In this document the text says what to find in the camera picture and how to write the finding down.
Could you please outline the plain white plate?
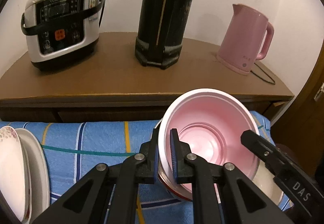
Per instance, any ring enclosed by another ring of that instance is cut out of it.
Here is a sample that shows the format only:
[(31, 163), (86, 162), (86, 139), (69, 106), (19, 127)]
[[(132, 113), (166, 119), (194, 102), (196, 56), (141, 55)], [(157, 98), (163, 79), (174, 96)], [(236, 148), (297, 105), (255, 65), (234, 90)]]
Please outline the plain white plate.
[(31, 208), (26, 223), (32, 223), (50, 205), (48, 168), (43, 149), (37, 138), (27, 129), (15, 129), (25, 148), (31, 175)]

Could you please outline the red rimmed bowl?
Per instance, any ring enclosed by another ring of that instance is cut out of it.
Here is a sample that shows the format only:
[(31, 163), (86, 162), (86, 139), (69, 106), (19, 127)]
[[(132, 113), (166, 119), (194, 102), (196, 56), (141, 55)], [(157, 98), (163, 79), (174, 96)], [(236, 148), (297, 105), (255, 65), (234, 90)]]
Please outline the red rimmed bowl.
[(182, 185), (178, 185), (173, 177), (171, 159), (167, 159), (165, 151), (165, 137), (162, 133), (162, 138), (158, 137), (158, 178), (167, 190), (174, 196), (184, 201), (192, 201), (192, 192), (187, 190)]

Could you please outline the white dish pink pattern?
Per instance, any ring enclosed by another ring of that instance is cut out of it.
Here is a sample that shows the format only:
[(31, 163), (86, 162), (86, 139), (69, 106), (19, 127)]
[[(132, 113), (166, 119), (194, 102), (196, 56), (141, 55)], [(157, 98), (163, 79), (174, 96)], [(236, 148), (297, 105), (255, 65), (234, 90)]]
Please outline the white dish pink pattern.
[(1, 193), (18, 220), (22, 221), (28, 207), (24, 158), (18, 134), (10, 126), (1, 127)]

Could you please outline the pink plastic bowl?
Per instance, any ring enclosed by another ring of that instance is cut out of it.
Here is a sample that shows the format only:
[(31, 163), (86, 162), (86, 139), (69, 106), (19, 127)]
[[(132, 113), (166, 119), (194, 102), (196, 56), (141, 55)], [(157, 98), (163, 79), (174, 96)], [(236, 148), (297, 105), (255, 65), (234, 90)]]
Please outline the pink plastic bowl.
[(253, 179), (259, 159), (241, 144), (246, 130), (258, 133), (249, 111), (233, 96), (216, 89), (195, 89), (179, 96), (160, 121), (158, 137), (165, 137), (167, 159), (171, 159), (170, 130), (180, 141), (209, 163), (233, 163)]

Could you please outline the steel enamel bowl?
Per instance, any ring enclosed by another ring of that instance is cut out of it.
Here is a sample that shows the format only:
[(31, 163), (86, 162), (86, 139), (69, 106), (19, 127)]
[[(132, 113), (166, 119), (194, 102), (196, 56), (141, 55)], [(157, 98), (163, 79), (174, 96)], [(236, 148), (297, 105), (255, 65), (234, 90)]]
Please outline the steel enamel bowl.
[(283, 198), (283, 191), (275, 184), (273, 178), (274, 175), (266, 168), (265, 163), (260, 161), (253, 183), (276, 205), (279, 205)]

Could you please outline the brown wooden door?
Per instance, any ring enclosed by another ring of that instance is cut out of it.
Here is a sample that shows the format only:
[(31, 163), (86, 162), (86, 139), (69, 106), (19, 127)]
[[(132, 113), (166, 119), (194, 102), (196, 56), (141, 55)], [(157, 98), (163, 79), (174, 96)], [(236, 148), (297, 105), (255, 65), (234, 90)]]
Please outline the brown wooden door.
[(314, 176), (323, 157), (323, 50), (299, 95), (271, 126), (271, 136)]

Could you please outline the brown wooden cabinet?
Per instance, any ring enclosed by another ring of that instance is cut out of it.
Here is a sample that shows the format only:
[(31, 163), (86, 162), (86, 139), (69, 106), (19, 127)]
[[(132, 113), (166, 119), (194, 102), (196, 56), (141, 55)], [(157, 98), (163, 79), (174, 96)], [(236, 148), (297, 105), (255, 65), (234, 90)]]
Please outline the brown wooden cabinet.
[(262, 64), (240, 75), (216, 59), (218, 46), (185, 39), (168, 69), (143, 67), (134, 55), (134, 33), (102, 33), (95, 52), (67, 69), (46, 73), (24, 54), (1, 77), (1, 119), (7, 122), (78, 123), (160, 119), (183, 93), (212, 88), (273, 118), (293, 93)]

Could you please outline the pink electric kettle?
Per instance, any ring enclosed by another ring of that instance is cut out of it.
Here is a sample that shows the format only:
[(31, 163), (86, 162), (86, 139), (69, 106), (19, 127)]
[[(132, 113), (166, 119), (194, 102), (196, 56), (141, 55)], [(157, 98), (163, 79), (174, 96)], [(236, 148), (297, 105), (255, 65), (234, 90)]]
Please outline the pink electric kettle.
[(269, 19), (252, 7), (233, 4), (233, 16), (216, 58), (227, 68), (248, 75), (263, 60), (274, 37)]

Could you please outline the white black rice cooker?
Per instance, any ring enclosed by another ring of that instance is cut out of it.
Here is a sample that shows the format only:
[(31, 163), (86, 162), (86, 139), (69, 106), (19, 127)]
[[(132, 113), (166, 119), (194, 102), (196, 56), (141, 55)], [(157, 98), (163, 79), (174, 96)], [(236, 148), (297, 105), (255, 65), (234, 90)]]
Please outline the white black rice cooker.
[(58, 71), (92, 55), (105, 4), (106, 0), (28, 0), (21, 30), (33, 66)]

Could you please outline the black thermos flask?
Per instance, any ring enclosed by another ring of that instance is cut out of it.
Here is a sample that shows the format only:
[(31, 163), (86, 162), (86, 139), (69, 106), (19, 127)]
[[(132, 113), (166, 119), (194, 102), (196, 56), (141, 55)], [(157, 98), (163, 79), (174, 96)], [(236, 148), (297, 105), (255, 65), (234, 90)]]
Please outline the black thermos flask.
[(143, 66), (167, 69), (181, 54), (192, 0), (142, 0), (135, 56)]

